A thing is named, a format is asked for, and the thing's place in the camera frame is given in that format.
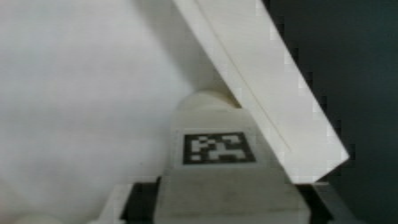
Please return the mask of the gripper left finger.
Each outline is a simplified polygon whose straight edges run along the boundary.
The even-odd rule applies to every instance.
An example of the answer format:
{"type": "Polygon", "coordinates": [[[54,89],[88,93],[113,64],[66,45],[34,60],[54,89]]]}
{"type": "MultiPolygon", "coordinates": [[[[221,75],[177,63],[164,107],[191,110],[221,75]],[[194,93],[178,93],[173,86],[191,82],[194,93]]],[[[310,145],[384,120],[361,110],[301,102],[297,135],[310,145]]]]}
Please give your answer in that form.
{"type": "Polygon", "coordinates": [[[88,224],[129,224],[125,214],[129,211],[129,201],[134,194],[134,186],[137,184],[155,184],[157,179],[157,176],[139,176],[134,177],[127,183],[120,183],[114,186],[100,215],[88,222],[88,224]]]}

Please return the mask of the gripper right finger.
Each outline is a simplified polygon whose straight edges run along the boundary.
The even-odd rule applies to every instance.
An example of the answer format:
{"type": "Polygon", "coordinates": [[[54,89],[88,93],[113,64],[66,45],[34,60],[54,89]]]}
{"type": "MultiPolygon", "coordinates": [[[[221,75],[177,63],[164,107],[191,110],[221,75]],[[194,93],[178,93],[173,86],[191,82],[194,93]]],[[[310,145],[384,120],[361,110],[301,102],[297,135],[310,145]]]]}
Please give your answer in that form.
{"type": "Polygon", "coordinates": [[[297,186],[312,210],[310,224],[363,224],[328,182],[297,186]]]}

